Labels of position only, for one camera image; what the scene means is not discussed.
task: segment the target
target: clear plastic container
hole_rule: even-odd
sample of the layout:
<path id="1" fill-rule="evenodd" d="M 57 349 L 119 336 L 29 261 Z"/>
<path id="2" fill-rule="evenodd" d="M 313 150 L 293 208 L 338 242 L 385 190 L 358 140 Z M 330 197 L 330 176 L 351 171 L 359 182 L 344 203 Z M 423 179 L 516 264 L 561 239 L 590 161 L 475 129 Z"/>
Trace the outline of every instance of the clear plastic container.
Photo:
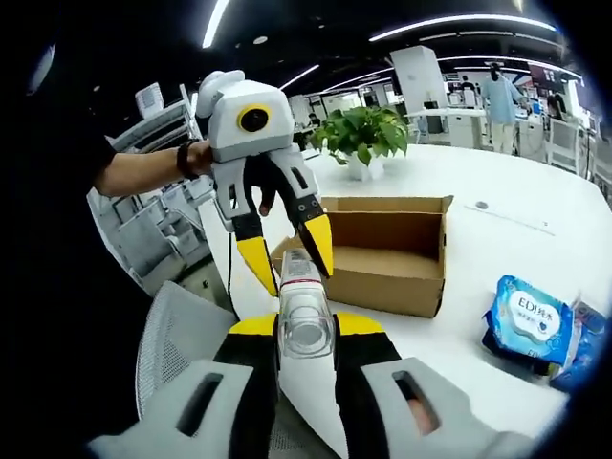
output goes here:
<path id="1" fill-rule="evenodd" d="M 294 359 L 312 359 L 334 350 L 334 318 L 317 267 L 303 249 L 285 251 L 280 285 L 278 346 Z"/>

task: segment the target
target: potted plant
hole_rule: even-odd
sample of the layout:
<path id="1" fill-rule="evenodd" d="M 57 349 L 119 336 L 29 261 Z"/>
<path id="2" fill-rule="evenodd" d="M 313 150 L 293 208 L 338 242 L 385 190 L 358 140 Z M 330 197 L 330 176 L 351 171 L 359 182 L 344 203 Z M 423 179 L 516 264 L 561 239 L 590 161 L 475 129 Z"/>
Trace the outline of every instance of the potted plant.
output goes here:
<path id="1" fill-rule="evenodd" d="M 329 150 L 338 164 L 349 166 L 351 177 L 372 180 L 383 174 L 380 156 L 406 152 L 408 128 L 393 110 L 379 107 L 355 107 L 335 110 L 313 133 L 314 148 Z"/>

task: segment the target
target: yellow camera ring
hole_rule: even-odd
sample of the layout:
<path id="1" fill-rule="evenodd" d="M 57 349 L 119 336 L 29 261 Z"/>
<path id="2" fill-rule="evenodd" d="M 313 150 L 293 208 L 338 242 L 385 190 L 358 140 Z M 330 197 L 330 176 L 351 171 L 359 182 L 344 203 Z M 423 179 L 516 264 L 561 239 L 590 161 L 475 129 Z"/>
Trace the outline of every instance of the yellow camera ring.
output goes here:
<path id="1" fill-rule="evenodd" d="M 271 110 L 267 105 L 252 103 L 238 114 L 238 127 L 250 133 L 261 131 L 270 121 Z"/>

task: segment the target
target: light blue shirt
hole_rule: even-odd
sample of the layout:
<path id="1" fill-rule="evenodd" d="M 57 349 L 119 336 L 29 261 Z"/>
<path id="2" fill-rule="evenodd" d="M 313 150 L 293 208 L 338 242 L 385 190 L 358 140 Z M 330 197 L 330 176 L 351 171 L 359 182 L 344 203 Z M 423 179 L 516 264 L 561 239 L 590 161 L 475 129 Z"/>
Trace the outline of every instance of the light blue shirt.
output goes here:
<path id="1" fill-rule="evenodd" d="M 500 74 L 498 76 L 497 81 L 493 81 L 490 76 L 485 80 L 482 85 L 482 99 L 491 102 L 491 123 L 507 124 L 514 122 L 513 100 L 520 101 L 523 96 L 507 78 Z"/>

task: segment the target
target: person's hand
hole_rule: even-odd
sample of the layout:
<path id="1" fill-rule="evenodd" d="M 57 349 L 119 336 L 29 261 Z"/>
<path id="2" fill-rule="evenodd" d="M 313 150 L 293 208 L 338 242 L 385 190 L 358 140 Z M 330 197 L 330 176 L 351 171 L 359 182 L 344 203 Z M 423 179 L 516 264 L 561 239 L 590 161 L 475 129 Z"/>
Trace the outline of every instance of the person's hand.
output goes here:
<path id="1" fill-rule="evenodd" d="M 187 161 L 189 164 L 189 168 L 193 171 L 194 174 L 210 175 L 210 166 L 212 165 L 213 161 L 210 141 L 205 140 L 192 143 L 189 146 L 189 151 L 187 152 Z M 276 195 L 276 190 L 264 184 L 256 185 L 261 188 L 261 204 L 259 205 L 259 213 L 262 217 L 266 217 L 268 216 L 268 213 L 270 213 L 270 209 L 274 204 L 274 196 Z"/>

